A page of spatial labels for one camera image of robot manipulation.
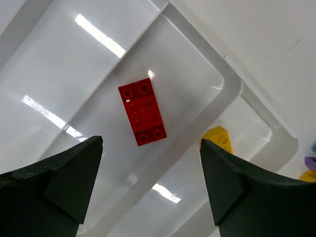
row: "yellow toy piece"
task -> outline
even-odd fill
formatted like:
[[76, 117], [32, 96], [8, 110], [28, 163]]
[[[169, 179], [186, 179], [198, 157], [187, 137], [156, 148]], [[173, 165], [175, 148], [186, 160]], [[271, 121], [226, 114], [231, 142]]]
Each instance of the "yellow toy piece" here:
[[311, 170], [306, 171], [304, 174], [302, 174], [302, 176], [300, 177], [300, 180], [316, 183], [316, 172], [311, 171]]
[[201, 144], [202, 138], [214, 142], [217, 146], [220, 146], [221, 148], [223, 148], [231, 154], [233, 153], [228, 131], [221, 126], [217, 126], [215, 128], [208, 130], [199, 140], [199, 145]]

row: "red lego brick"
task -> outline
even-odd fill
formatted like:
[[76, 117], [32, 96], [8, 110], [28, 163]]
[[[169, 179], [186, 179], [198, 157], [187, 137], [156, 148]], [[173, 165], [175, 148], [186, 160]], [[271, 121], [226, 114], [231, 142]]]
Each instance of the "red lego brick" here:
[[149, 78], [118, 88], [138, 146], [167, 137]]

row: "white plastic tray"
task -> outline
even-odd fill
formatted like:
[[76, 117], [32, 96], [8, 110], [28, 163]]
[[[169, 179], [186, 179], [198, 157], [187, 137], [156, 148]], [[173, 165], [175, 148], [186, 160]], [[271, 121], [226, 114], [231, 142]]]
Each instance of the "white plastic tray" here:
[[[0, 73], [0, 172], [102, 135], [78, 236], [217, 236], [201, 135], [223, 126], [235, 155], [273, 172], [298, 150], [237, 73], [166, 1], [54, 0]], [[168, 138], [138, 147], [117, 87], [146, 77]]]

